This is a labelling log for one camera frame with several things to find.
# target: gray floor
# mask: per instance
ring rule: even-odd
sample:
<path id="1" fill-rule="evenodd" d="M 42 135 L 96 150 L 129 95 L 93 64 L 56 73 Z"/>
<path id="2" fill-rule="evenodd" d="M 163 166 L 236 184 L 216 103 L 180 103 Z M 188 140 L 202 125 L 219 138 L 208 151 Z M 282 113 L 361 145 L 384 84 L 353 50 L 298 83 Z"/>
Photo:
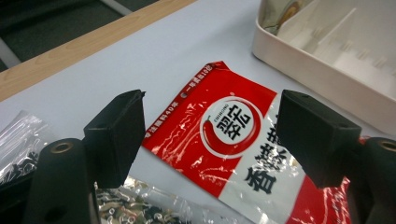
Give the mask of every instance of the gray floor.
<path id="1" fill-rule="evenodd" d="M 117 1 L 137 11 L 157 0 Z M 22 62 L 122 17 L 97 0 L 15 2 L 0 5 L 0 37 Z M 0 72 L 6 69 L 0 61 Z"/>

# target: red and white wrapper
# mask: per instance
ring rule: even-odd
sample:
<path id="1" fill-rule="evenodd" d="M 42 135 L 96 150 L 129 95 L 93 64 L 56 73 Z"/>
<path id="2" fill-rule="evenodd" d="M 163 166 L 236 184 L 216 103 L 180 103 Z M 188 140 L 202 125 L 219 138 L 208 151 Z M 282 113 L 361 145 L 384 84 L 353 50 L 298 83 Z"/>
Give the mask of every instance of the red and white wrapper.
<path id="1" fill-rule="evenodd" d="M 316 189 L 276 136 L 280 95 L 209 63 L 143 146 L 254 223 L 349 223 L 344 181 Z"/>

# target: white plastic tray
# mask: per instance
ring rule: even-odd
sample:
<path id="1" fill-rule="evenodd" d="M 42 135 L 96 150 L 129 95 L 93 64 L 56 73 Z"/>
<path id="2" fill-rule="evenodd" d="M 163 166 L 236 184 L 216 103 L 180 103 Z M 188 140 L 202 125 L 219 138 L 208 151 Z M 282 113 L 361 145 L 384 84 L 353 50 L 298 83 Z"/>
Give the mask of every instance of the white plastic tray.
<path id="1" fill-rule="evenodd" d="M 286 0 L 287 6 L 302 1 Z M 305 3 L 272 35 L 262 21 L 276 8 L 262 0 L 254 55 L 378 130 L 396 135 L 396 1 Z"/>

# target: plastic packaging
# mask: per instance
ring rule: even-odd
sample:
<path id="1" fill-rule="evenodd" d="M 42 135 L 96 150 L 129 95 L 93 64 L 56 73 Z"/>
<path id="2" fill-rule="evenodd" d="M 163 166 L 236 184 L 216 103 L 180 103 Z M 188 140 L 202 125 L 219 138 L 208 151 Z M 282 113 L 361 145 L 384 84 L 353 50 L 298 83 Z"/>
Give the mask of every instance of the plastic packaging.
<path id="1" fill-rule="evenodd" d="M 264 18 L 261 21 L 262 28 L 277 35 L 279 28 L 284 22 L 297 14 L 312 0 L 268 0 L 266 1 Z"/>
<path id="2" fill-rule="evenodd" d="M 223 217 L 128 176 L 118 189 L 96 189 L 102 223 L 246 223 Z"/>
<path id="3" fill-rule="evenodd" d="M 349 223 L 345 180 L 316 189 L 276 136 L 280 94 L 209 63 L 143 146 L 254 223 Z"/>
<path id="4" fill-rule="evenodd" d="M 40 150 L 53 139 L 42 119 L 22 111 L 0 132 L 0 184 L 35 170 Z"/>

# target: white table surface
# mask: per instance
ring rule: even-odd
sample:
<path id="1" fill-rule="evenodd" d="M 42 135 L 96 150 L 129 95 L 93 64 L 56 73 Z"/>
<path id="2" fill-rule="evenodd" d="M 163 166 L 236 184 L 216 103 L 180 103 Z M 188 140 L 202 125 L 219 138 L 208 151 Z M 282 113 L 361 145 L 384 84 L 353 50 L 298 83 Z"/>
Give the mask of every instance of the white table surface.
<path id="1" fill-rule="evenodd" d="M 274 91 L 316 97 L 359 124 L 363 135 L 391 137 L 255 58 L 251 43 L 259 5 L 259 0 L 197 1 L 1 102 L 0 130 L 26 110 L 50 124 L 58 138 L 82 139 L 83 128 L 102 108 L 135 89 L 147 92 L 148 127 L 206 63 L 224 61 Z M 130 175 L 222 214 L 233 212 L 144 148 Z"/>

